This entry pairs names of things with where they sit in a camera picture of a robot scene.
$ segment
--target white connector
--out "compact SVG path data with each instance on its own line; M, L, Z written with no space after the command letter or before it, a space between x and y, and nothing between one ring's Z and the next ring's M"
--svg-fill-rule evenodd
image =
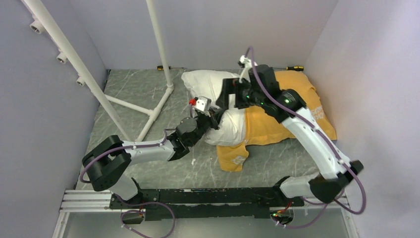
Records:
M67 62L67 56L60 50L60 54L57 56L58 62L65 64Z
M29 26L37 34L41 34L45 31L44 26L37 19L35 19Z
M79 76L79 78L76 80L76 83L79 84L80 86L84 86L85 85L85 81L83 80L82 77Z
M202 113L207 113L210 109L211 99L199 96L194 108Z

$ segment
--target black bracket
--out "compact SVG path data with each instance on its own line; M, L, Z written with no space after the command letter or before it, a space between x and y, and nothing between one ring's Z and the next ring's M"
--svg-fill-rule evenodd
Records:
M141 194L127 203L140 204L156 201L165 203L175 213L176 218L240 217L269 218L270 207L286 207L290 201L294 207L302 207L300 197L286 198L273 187L243 188L192 188L192 189L142 189ZM122 204L113 195L110 209L138 209ZM162 206L146 206L146 221L172 218Z

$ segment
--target lavender wall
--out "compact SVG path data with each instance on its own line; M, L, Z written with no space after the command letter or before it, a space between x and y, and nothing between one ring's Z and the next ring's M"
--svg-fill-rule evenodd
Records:
M66 0L43 3L99 84L106 69ZM72 188L98 108L76 84L70 63L45 34L34 33L19 0L0 7L0 237L52 237L66 188Z
M70 0L107 68L161 64L145 0ZM303 64L337 0L156 0L168 63L236 68L249 45L273 66Z
M360 237L419 237L420 2L341 0L306 69L338 133L365 165ZM360 192L346 192L354 209Z

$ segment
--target yellow towel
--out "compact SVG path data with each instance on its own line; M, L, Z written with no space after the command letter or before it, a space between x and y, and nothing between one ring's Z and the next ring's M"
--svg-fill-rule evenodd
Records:
M335 130L322 109L315 87L309 82L306 75L290 70L275 72L275 76L281 89L290 88L299 93L325 134L331 140L336 140ZM245 109L245 125L245 141L237 146L217 146L219 164L224 171L242 171L242 164L249 156L249 152L245 148L246 145L268 145L287 138L295 138L282 124L265 114L264 110L257 106Z

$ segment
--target gray marble floor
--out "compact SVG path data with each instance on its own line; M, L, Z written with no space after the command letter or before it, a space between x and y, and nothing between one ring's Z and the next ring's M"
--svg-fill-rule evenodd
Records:
M163 129L176 127L188 115L190 99L181 75L184 70L172 69L175 89L165 103L161 114L153 124L145 140L163 137ZM153 109L166 89L163 71L112 70L105 93L127 102ZM130 133L136 138L148 120L148 116L129 108L113 104ZM102 140L119 132L102 107L95 118L87 151ZM204 187L251 187L273 186L284 176L302 176L317 171L315 163L296 139L288 139L266 146L248 146L250 156L242 172L225 172L218 165L216 147L203 141L191 148L191 152L173 162L149 162L127 169L142 188L204 188ZM92 189L89 184L77 184L76 189Z

